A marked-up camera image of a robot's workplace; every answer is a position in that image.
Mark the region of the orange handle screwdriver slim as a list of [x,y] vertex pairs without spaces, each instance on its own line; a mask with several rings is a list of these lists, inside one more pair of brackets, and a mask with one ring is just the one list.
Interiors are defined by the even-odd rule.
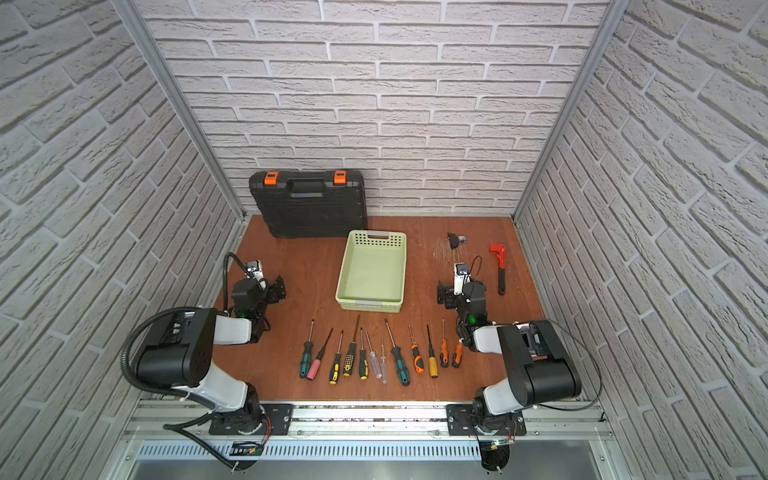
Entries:
[[448,351],[448,343],[446,338],[446,332],[445,332],[445,320],[442,320],[442,327],[441,327],[442,333],[441,333],[441,346],[440,346],[440,366],[442,368],[448,368],[450,366],[450,356]]

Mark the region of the yellow handle screwdriver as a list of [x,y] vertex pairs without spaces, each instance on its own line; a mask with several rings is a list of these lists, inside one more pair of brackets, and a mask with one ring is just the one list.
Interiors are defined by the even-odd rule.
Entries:
[[429,375],[432,379],[436,379],[439,376],[437,359],[432,343],[432,336],[430,327],[426,327],[427,339],[428,339],[428,362],[429,362]]

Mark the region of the orange black curved screwdriver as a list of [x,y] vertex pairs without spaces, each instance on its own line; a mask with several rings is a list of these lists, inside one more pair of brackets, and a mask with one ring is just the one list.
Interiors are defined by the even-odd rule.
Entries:
[[410,350],[413,356],[413,365],[417,374],[423,374],[425,372],[423,357],[421,356],[418,344],[412,331],[411,325],[408,325],[408,332],[410,337]]

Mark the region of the orange black stubby screwdriver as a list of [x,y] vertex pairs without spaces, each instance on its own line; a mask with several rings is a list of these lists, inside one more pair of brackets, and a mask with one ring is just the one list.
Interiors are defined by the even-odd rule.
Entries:
[[461,362],[463,358],[463,350],[464,350],[463,341],[459,339],[452,355],[451,365],[453,368],[459,368],[461,366]]

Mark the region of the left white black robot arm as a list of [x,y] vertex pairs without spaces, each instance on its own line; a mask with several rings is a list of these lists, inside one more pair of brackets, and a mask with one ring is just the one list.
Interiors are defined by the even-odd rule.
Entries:
[[215,308],[166,309],[136,327],[122,347],[120,368],[130,385],[207,409],[195,420],[167,424],[167,430],[185,432],[207,424],[212,435],[271,434],[271,419],[255,387],[218,367],[213,350],[257,343],[271,329],[267,307],[286,298],[284,281],[247,278],[235,284],[233,294],[234,317]]

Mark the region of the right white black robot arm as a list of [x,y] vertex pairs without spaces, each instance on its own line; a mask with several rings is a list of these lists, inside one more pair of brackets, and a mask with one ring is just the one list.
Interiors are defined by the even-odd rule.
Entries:
[[486,287],[469,280],[455,290],[440,283],[437,302],[458,313],[456,332],[462,346],[502,357],[506,377],[478,391],[467,416],[476,431],[512,433],[519,412],[581,394],[577,369],[553,325],[546,319],[497,324],[488,319]]

